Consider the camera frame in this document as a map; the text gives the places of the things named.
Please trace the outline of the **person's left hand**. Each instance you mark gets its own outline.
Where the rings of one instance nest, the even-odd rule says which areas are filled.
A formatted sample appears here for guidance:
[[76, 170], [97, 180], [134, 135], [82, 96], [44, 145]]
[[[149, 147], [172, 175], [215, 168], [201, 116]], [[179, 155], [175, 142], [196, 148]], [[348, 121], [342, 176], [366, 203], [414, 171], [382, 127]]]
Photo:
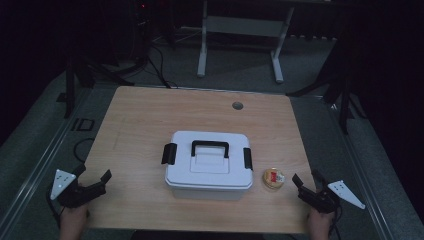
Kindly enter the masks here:
[[88, 205], [65, 207], [60, 215], [59, 240], [80, 240], [88, 221]]

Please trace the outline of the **person's right hand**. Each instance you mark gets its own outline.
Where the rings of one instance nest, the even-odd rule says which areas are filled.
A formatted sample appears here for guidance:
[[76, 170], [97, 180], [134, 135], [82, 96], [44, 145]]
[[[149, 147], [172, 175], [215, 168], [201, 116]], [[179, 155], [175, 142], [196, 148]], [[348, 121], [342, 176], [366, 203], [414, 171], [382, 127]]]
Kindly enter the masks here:
[[335, 213], [320, 213], [311, 208], [307, 217], [307, 227], [311, 240], [329, 240], [330, 226]]

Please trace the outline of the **white box lid black handle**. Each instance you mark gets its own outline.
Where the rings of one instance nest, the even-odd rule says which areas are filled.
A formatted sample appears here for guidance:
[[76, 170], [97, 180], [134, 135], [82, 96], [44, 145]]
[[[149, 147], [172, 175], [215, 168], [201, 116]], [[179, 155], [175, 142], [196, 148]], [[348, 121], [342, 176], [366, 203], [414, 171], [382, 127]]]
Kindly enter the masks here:
[[253, 184], [244, 134], [177, 131], [164, 146], [165, 181], [174, 189], [246, 191]]

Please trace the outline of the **white metal desk frame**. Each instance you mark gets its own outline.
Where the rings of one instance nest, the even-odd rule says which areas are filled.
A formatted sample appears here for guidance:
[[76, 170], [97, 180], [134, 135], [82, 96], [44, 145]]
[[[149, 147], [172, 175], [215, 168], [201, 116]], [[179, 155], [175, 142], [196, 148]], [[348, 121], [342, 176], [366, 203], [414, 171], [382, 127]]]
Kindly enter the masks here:
[[287, 36], [293, 13], [294, 8], [289, 7], [285, 15], [285, 19], [279, 21], [215, 16], [208, 13], [208, 0], [203, 0], [201, 48], [197, 67], [197, 76], [204, 77], [206, 74], [208, 51], [207, 34], [209, 32], [226, 33], [277, 38], [277, 46], [270, 52], [270, 57], [275, 81], [277, 83], [283, 83], [283, 71], [279, 56]]

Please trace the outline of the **round gold tin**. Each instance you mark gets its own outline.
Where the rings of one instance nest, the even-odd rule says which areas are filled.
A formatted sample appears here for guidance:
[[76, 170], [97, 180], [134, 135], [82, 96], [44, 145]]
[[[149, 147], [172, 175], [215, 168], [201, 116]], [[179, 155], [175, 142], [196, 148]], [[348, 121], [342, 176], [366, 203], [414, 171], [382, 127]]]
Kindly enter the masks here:
[[285, 176], [280, 169], [269, 168], [263, 173], [262, 180], [270, 189], [280, 189], [285, 183]]

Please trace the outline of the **black tripod stand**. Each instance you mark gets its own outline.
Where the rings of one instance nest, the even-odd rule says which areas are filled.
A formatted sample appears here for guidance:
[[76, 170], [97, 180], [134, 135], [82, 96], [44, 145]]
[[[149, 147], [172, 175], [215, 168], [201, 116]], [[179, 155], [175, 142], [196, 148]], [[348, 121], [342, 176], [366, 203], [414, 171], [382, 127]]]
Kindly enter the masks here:
[[338, 124], [344, 134], [348, 134], [347, 120], [352, 80], [357, 67], [358, 43], [352, 36], [340, 36], [320, 69], [316, 80], [300, 90], [289, 92], [289, 97], [300, 97], [324, 85], [328, 88], [323, 95], [326, 104], [340, 100]]
[[58, 102], [65, 103], [65, 119], [69, 118], [75, 109], [75, 78], [78, 78], [83, 87], [92, 88], [94, 86], [94, 80], [89, 76], [91, 69], [98, 71], [107, 80], [118, 85], [133, 86], [132, 82], [124, 80], [87, 56], [71, 56], [67, 59], [65, 68], [65, 91], [60, 93], [57, 98]]

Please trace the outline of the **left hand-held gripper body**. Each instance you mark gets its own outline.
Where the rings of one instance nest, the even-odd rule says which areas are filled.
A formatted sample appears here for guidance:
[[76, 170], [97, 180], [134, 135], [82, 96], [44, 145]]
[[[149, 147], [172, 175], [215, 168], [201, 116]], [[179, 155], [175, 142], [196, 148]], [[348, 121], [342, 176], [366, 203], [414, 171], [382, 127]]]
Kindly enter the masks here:
[[57, 200], [67, 208], [77, 208], [106, 193], [106, 185], [100, 181], [89, 186], [80, 186], [78, 177], [57, 169], [49, 193], [50, 200]]

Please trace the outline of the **black equipment rack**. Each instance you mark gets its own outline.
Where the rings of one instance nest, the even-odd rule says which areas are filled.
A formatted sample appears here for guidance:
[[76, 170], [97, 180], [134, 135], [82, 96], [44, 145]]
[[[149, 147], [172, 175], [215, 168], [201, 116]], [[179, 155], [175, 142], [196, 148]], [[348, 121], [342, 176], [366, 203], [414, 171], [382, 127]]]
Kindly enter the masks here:
[[130, 10], [133, 31], [130, 56], [136, 63], [140, 63], [146, 58], [150, 48], [151, 1], [130, 0]]

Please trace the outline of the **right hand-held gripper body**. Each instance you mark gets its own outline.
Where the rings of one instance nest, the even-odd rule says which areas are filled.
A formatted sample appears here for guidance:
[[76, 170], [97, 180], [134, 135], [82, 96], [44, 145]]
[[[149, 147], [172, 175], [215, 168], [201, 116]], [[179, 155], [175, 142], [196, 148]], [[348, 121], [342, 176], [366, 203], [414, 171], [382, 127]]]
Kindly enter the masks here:
[[297, 184], [298, 197], [315, 208], [319, 213], [335, 212], [340, 206], [340, 200], [365, 209], [366, 205], [350, 190], [343, 180], [329, 183], [320, 192], [313, 192], [306, 188], [303, 182]]

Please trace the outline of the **white plastic storage box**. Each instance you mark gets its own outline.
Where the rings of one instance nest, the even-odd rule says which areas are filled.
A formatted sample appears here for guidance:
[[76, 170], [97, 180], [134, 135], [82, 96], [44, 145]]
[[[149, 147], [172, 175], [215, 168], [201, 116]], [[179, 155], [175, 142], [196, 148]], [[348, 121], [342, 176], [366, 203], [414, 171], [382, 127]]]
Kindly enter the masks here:
[[249, 188], [200, 189], [171, 187], [170, 190], [176, 198], [237, 201], [240, 200], [244, 196], [244, 194], [249, 191]]

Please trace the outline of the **black square floor frame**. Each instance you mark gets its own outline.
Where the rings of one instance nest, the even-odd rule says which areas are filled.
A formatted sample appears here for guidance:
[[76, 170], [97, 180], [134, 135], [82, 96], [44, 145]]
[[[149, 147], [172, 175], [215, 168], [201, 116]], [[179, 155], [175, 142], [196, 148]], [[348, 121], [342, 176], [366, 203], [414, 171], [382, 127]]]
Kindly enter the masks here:
[[94, 128], [93, 119], [77, 118], [71, 127], [72, 131], [91, 131]]

